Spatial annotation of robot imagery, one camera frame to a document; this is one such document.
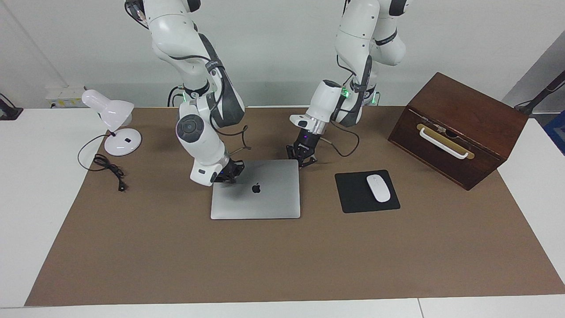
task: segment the white table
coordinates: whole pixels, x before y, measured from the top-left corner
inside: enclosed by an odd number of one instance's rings
[[[565,317],[565,295],[21,308],[86,176],[76,153],[104,132],[90,109],[0,122],[0,317]],[[563,280],[565,157],[530,119],[499,172]]]

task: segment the white lamp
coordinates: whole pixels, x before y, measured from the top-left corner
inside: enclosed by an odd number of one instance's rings
[[[110,131],[104,149],[112,156],[120,157],[134,152],[141,144],[141,134],[132,128],[118,130],[132,122],[133,104],[126,101],[113,101],[90,89],[82,94],[82,102],[94,109]]]

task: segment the blue object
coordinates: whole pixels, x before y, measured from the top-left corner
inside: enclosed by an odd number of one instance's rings
[[[565,154],[565,111],[545,125],[544,130],[557,148]]]

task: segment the drawer handle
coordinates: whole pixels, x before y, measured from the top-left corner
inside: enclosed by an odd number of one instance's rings
[[[442,135],[432,131],[432,135],[434,135],[434,137],[427,135],[425,133],[425,129],[426,126],[419,124],[418,125],[418,130],[420,130],[420,136],[422,138],[424,138],[425,140],[428,140],[430,143],[440,147],[442,150],[444,150],[445,152],[447,152],[448,154],[454,156],[455,158],[459,159],[459,160],[463,160],[463,159],[473,159],[475,158],[475,155],[472,152],[467,151],[466,149],[464,149],[463,147],[461,147],[460,145],[454,143],[453,141],[447,139],[446,137],[443,137]],[[454,148],[460,148],[462,151],[465,151],[465,154],[460,154],[459,152],[451,149],[448,145],[454,147]]]

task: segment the green light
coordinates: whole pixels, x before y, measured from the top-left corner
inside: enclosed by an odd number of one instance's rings
[[[347,90],[347,88],[343,87],[341,89],[341,94],[345,97],[345,98],[349,98],[349,91]]]

